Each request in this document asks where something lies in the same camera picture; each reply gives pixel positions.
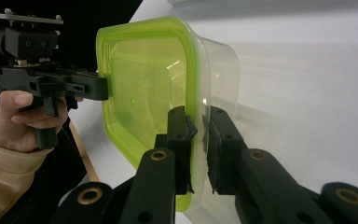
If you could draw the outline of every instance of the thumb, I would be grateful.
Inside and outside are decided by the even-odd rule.
[[[30,105],[34,97],[27,91],[2,91],[0,94],[0,118],[10,119],[20,109]]]

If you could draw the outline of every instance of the black background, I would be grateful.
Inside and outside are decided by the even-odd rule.
[[[97,69],[95,38],[102,27],[127,23],[141,4],[142,0],[52,0],[52,1],[0,1],[0,13],[10,8],[18,15],[36,15],[40,18],[55,19],[61,15],[63,25],[54,28],[61,32],[59,48],[55,49],[51,60],[72,63],[89,71]],[[0,30],[9,26],[6,20],[0,20]],[[6,65],[7,59],[0,54],[0,65]]]

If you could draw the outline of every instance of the sweater cuff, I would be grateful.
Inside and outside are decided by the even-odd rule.
[[[40,168],[53,149],[22,153],[0,147],[0,171],[11,174],[27,174]]]

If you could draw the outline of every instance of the human hand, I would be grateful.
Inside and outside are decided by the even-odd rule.
[[[31,105],[34,97],[26,91],[3,91],[0,94],[0,147],[32,152],[38,147],[35,129],[56,128],[58,132],[68,118],[64,99],[59,99],[59,116],[51,117],[39,106],[23,110]]]

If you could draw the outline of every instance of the green container lid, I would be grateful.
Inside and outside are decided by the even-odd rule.
[[[179,105],[185,106],[199,129],[193,145],[202,147],[202,116],[209,121],[206,58],[199,37],[172,17],[98,32],[98,70],[109,83],[109,100],[103,102],[106,134],[135,168],[143,154],[154,148],[156,134],[167,133],[168,111]],[[193,149],[193,163],[204,163],[204,157],[197,160],[194,154]],[[194,187],[197,175],[193,173]],[[191,195],[178,196],[176,210],[185,211],[190,202]]]

